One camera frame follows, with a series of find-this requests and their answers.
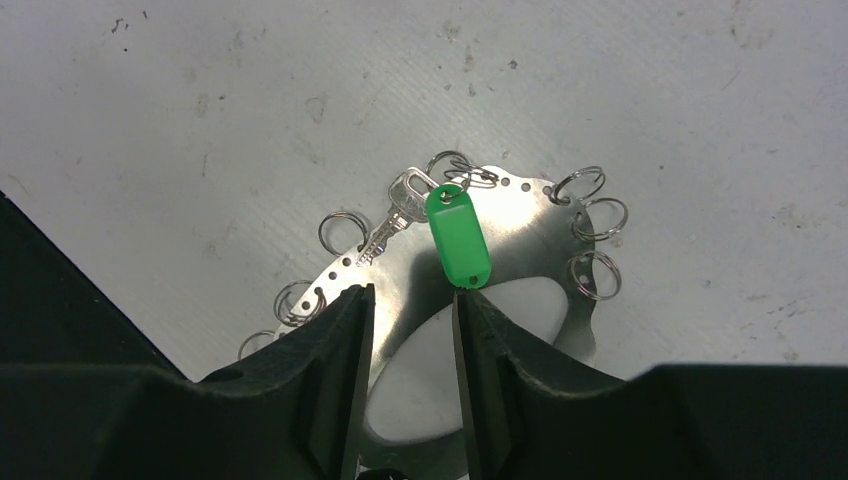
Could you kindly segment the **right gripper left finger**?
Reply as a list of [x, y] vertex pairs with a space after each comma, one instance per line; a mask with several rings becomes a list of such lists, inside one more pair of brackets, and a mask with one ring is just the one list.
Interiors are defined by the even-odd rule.
[[352, 479], [375, 289], [199, 382], [139, 365], [1, 370], [5, 479]]

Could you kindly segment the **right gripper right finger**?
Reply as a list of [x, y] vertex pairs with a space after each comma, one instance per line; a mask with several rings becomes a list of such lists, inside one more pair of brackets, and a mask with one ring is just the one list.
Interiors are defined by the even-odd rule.
[[453, 301], [473, 479], [843, 479], [843, 367], [670, 364], [623, 381], [480, 292]]

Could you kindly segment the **perforated metal key plate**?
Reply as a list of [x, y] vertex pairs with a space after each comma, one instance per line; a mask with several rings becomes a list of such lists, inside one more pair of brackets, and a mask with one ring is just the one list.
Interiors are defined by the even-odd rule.
[[[574, 228], [592, 226], [583, 204], [548, 180], [498, 167], [489, 173], [469, 191], [493, 262], [485, 293], [511, 312], [539, 301], [540, 311], [523, 326], [579, 359], [590, 357], [595, 303], [576, 285], [592, 276], [582, 257], [590, 244], [573, 234]], [[450, 326], [453, 288], [426, 223], [411, 224], [389, 239], [371, 265], [357, 266], [372, 232], [363, 245], [338, 254], [305, 282], [299, 298], [287, 291], [278, 295], [279, 333], [313, 318], [344, 289], [373, 285], [375, 333], [360, 464], [393, 468], [414, 479], [463, 479], [467, 463]]]

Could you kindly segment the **green key tag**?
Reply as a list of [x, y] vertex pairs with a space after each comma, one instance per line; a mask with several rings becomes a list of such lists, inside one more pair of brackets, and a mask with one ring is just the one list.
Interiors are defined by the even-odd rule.
[[460, 185], [443, 184], [428, 195], [425, 212], [448, 281], [457, 288], [483, 288], [492, 261], [470, 195]]

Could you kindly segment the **key with black head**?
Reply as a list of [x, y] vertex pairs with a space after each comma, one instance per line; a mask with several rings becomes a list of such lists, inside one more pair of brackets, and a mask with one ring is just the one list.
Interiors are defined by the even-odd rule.
[[413, 223], [426, 223], [426, 200], [439, 184], [418, 167], [404, 170], [388, 187], [390, 208], [387, 217], [372, 232], [359, 254], [356, 265], [371, 265], [382, 255], [389, 239]]

